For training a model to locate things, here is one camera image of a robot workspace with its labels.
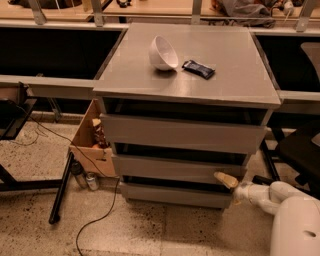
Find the cabinet top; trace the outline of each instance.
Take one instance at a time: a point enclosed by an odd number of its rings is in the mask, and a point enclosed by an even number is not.
[[[158,71],[149,46],[161,35],[175,49],[179,66]],[[216,70],[205,80],[182,68],[194,60]],[[280,100],[247,28],[131,24],[94,92],[98,96],[200,104],[277,108]]]

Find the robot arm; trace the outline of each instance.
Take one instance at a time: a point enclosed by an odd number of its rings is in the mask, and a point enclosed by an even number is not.
[[[227,174],[215,177],[233,189],[235,202],[248,200],[274,215],[270,256],[320,255],[320,201],[291,185],[276,181],[270,186],[238,183]]]

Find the cardboard box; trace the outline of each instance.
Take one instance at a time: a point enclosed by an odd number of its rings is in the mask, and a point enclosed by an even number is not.
[[[116,176],[116,174],[111,159],[112,149],[92,148],[95,144],[92,119],[99,118],[100,113],[98,100],[92,100],[72,140],[73,144],[70,145],[70,151],[74,154],[74,158],[81,163],[86,172],[93,172],[100,177],[113,177]]]

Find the terrazzo floor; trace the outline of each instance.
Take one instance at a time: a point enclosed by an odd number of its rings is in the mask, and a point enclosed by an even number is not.
[[[64,115],[54,122],[51,113],[33,112],[32,117],[52,131],[72,139],[82,116]],[[59,179],[68,146],[58,137],[29,120],[15,141],[0,142],[0,162],[17,180]],[[289,182],[295,175],[283,167]],[[245,180],[256,174],[268,177],[261,152],[252,156]],[[273,217],[249,203],[231,205],[224,211],[126,201],[115,191],[116,180],[100,178],[97,191],[80,189],[70,176],[60,208],[61,220],[48,220],[56,189],[0,193],[0,255],[269,255]],[[90,221],[110,214],[83,228]]]

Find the can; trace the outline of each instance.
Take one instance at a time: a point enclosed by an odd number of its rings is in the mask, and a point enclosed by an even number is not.
[[[97,190],[99,188],[99,180],[94,173],[89,172],[86,176],[86,180],[91,190]]]
[[[78,185],[81,188],[87,188],[88,187],[88,182],[86,180],[86,173],[85,173],[82,165],[80,164],[80,162],[74,160],[74,162],[71,165],[70,172],[73,174],[73,176],[75,177]]]

